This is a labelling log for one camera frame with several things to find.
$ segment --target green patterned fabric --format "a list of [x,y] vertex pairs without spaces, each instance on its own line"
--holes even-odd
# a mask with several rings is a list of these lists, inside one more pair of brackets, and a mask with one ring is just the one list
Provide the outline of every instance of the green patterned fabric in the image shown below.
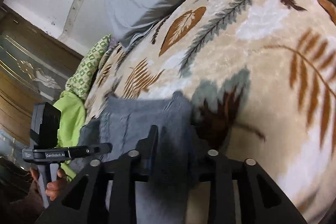
[[65,90],[76,94],[83,101],[86,100],[90,91],[92,76],[109,46],[110,38],[110,34],[104,36],[89,50],[74,75],[68,79],[65,84]]

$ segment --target silver bolt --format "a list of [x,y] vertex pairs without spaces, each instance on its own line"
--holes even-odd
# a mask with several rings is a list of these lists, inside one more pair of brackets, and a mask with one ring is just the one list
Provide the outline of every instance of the silver bolt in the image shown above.
[[246,162],[247,165],[250,165],[250,166],[253,166],[253,165],[256,164],[254,159],[247,159],[247,160],[245,160],[245,162]]
[[209,156],[212,156],[212,157],[216,157],[216,156],[218,156],[218,151],[217,150],[215,150],[215,149],[210,149],[209,151],[208,151],[208,155]]
[[90,165],[91,165],[92,167],[97,167],[97,166],[100,165],[100,160],[92,160],[92,161],[90,162]]
[[139,151],[137,151],[137,150],[131,150],[131,151],[128,152],[128,155],[130,157],[136,157],[137,155],[139,155]]

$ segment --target hand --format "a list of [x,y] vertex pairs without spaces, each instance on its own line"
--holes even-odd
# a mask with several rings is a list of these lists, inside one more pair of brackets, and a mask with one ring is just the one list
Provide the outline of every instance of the hand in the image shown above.
[[[38,171],[31,168],[30,169],[31,176],[33,177],[33,180],[38,182]],[[50,201],[54,201],[55,198],[57,198],[61,191],[67,186],[68,182],[66,180],[67,175],[62,169],[58,169],[57,171],[57,180],[54,182],[49,182],[47,184],[47,189],[45,191],[46,195],[50,197]]]

